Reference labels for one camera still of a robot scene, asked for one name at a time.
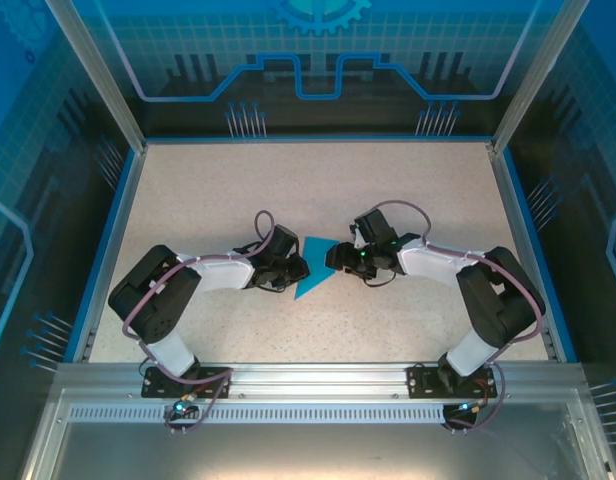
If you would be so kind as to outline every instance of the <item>robotic arm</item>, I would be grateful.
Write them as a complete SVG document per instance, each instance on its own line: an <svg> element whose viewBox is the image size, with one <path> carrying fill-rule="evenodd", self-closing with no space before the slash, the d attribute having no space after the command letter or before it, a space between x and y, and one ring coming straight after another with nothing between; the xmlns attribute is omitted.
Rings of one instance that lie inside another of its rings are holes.
<svg viewBox="0 0 616 480"><path fill-rule="evenodd" d="M297 236L287 228L275 225L268 244L255 254L252 249L261 245L253 242L227 255L207 255L199 261L157 245L115 287L108 303L121 319L128 318L160 278L190 261L148 299L130 328L163 368L175 377L194 380L199 364L175 327L195 291L258 287L280 293L310 273L299 255Z"/></svg>
<svg viewBox="0 0 616 480"><path fill-rule="evenodd" d="M439 379L451 393L535 322L533 306L519 286L530 294L541 315L546 311L536 288L506 248L461 252L433 245L413 233L399 237L377 208L356 218L350 231L354 243L332 247L326 266L356 275L364 282L376 278L378 270L389 270L393 275L459 285L472 328L439 360ZM484 263L494 263L499 272ZM502 270L515 284L502 276Z"/></svg>

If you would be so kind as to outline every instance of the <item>speckled tabletop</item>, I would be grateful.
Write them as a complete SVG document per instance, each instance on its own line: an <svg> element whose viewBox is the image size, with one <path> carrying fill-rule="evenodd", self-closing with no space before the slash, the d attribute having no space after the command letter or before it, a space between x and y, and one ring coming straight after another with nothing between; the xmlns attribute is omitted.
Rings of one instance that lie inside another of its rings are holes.
<svg viewBox="0 0 616 480"><path fill-rule="evenodd" d="M389 198L419 204L439 244L490 250L514 245L480 143L304 143L152 145L125 231L111 288L154 245L179 253L224 253L256 239L265 208L300 237L350 240L348 224ZM407 207L383 209L402 234L424 223ZM335 274L294 300L257 289L195 294L178 328L202 362L434 361L470 323L458 288L398 278L369 289ZM137 362L106 306L91 362ZM544 360L540 338L507 360Z"/></svg>

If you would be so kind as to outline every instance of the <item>gear logo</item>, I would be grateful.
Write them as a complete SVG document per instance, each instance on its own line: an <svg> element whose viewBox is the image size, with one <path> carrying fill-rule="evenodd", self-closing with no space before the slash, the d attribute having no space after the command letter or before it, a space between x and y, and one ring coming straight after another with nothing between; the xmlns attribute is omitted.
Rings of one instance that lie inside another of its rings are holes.
<svg viewBox="0 0 616 480"><path fill-rule="evenodd" d="M4 22L26 48L32 49L48 29L44 0L0 0Z"/></svg>
<svg viewBox="0 0 616 480"><path fill-rule="evenodd" d="M370 0L271 0L278 20L289 28L299 28L303 35L321 35L328 30L348 28L351 20L361 19L361 10L370 7Z"/></svg>

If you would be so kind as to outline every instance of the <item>blue paper triangle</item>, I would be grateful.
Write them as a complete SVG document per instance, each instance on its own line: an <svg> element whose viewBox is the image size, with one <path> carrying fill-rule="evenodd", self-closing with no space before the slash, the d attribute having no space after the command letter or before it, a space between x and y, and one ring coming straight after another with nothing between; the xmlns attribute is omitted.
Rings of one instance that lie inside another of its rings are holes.
<svg viewBox="0 0 616 480"><path fill-rule="evenodd" d="M310 275L297 284L295 300L335 273L335 270L326 266L326 253L338 243L338 240L328 238L306 237L302 256L308 263Z"/></svg>

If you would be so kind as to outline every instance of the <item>metal plate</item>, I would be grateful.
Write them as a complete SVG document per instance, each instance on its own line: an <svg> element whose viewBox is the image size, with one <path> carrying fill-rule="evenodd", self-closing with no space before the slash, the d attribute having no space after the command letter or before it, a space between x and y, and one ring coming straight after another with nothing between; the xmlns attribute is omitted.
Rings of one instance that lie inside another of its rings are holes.
<svg viewBox="0 0 616 480"><path fill-rule="evenodd" d="M446 390L446 387L439 380L437 375L438 367L427 367L423 364L417 364L414 367L406 369L406 379L408 382L408 396L410 398L425 399L425 398L447 398L452 400L458 399L480 399L485 396L483 388L475 383L476 380L485 380L488 384L488 398L497 397L497 386L495 385L495 377L490 368L480 368L473 373L468 380L455 389L455 393L451 394Z"/></svg>
<svg viewBox="0 0 616 480"><path fill-rule="evenodd" d="M212 377L213 375L223 373L227 370L228 368L226 367L200 368L198 370L198 379L201 380L202 378ZM219 379L204 385L203 389L196 392L197 398L213 398L215 392L221 386L221 382L222 380ZM196 385L183 385L177 383L161 373L159 368L150 367L146 369L144 384L141 387L141 396L142 398L180 398L186 393L190 393L195 388L197 388ZM228 379L226 385L224 385L223 391L219 394L218 398L228 398L229 390L230 379Z"/></svg>

